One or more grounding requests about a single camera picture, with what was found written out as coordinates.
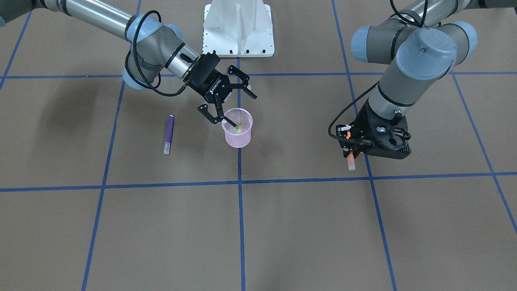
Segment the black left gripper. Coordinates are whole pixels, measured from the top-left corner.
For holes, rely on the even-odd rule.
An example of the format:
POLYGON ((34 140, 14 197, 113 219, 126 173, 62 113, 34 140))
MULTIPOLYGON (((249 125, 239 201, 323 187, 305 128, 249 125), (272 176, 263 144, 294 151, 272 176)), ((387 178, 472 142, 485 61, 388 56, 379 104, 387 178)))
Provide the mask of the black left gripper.
POLYGON ((343 157, 353 155, 354 159, 361 153, 369 156, 386 157, 402 160, 412 150, 408 140, 408 122, 402 114, 396 113, 391 120, 378 116, 365 102, 355 120, 347 131, 346 124, 338 124, 337 137, 343 157))

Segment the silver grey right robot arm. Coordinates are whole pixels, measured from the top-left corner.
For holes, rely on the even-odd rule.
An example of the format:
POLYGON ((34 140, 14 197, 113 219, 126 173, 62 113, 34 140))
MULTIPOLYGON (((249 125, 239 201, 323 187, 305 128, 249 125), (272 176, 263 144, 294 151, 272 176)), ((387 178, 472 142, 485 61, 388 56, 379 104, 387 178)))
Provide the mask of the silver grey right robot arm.
POLYGON ((1 26, 39 8, 80 19, 129 42, 122 71, 124 82, 165 97, 178 96, 191 88, 204 99, 197 110, 210 123, 236 126, 222 107, 233 90, 257 98, 246 73, 234 65, 225 74, 219 72, 216 67, 220 57, 216 53, 197 53, 171 25, 162 23, 157 11, 135 15, 103 0, 2 0, 1 26))

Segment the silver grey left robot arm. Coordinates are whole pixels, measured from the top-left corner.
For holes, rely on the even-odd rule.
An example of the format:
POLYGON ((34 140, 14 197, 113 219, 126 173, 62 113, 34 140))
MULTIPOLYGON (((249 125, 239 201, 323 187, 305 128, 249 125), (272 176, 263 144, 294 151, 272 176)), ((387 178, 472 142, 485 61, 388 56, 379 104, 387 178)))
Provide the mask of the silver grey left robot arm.
POLYGON ((443 24, 465 9, 515 8, 515 0, 416 0, 377 26, 358 28, 351 53, 358 61, 386 64, 380 80, 350 124, 336 125, 343 156, 360 153, 402 160, 411 153, 406 114, 430 86, 463 63, 477 47, 478 35, 467 22, 443 24))

